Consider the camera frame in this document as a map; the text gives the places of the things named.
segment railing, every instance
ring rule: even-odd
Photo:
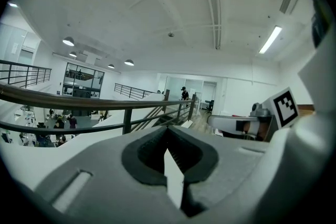
[[[0,81],[20,88],[27,88],[50,79],[50,68],[36,67],[0,60]]]
[[[20,89],[13,86],[8,86],[0,83],[0,99],[17,103],[23,105],[30,105],[40,108],[55,108],[55,109],[68,109],[68,110],[125,110],[123,123],[100,126],[100,127],[90,127],[90,128],[79,128],[79,129],[40,129],[34,127],[18,126],[15,124],[9,124],[0,121],[0,127],[10,131],[31,133],[39,135],[64,135],[64,134],[81,134],[81,133],[94,133],[106,130],[114,130],[122,128],[122,134],[127,134],[132,132],[132,130],[143,129],[147,124],[154,119],[161,118],[166,115],[171,115],[177,112],[177,117],[168,120],[160,125],[166,125],[170,122],[178,122],[179,118],[188,113],[188,120],[191,119],[196,95],[193,95],[192,100],[187,101],[167,101],[169,97],[169,90],[166,91],[164,101],[114,101],[114,100],[92,100],[86,98],[74,98],[67,96],[59,96],[49,93],[30,91],[25,89]],[[165,112],[165,108],[170,105],[179,105],[178,110],[171,111],[169,113]],[[143,109],[143,108],[154,108],[145,118],[131,121],[132,110],[133,109]]]
[[[115,84],[114,91],[124,96],[128,96],[128,98],[132,98],[135,100],[141,100],[149,96],[151,93],[153,93],[150,91],[146,91],[146,90],[142,90],[142,89],[126,86],[126,85],[121,85],[118,83]]]

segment glass wall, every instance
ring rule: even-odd
[[[64,75],[63,95],[99,98],[104,72],[68,63]]]

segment chair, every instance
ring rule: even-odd
[[[215,103],[215,100],[211,100],[209,105],[206,107],[206,109],[207,109],[206,113],[210,113],[210,114],[212,113],[212,108],[214,107],[214,103]]]
[[[72,139],[72,135],[71,134],[65,134],[64,136],[67,139],[67,141],[69,141],[69,140]]]
[[[46,147],[48,145],[47,140],[40,136],[39,134],[35,134],[36,136],[36,141],[38,142],[40,147]]]

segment office chair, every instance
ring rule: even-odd
[[[206,113],[212,113],[212,108],[214,107],[214,102],[215,100],[211,100],[211,102],[209,103],[209,105],[206,107],[207,112]]]

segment wooden handrail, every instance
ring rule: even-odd
[[[104,99],[87,99],[80,97],[59,96],[50,93],[26,90],[0,82],[0,99],[39,108],[69,110],[124,110],[155,108],[176,104],[192,103],[187,101],[115,101]]]

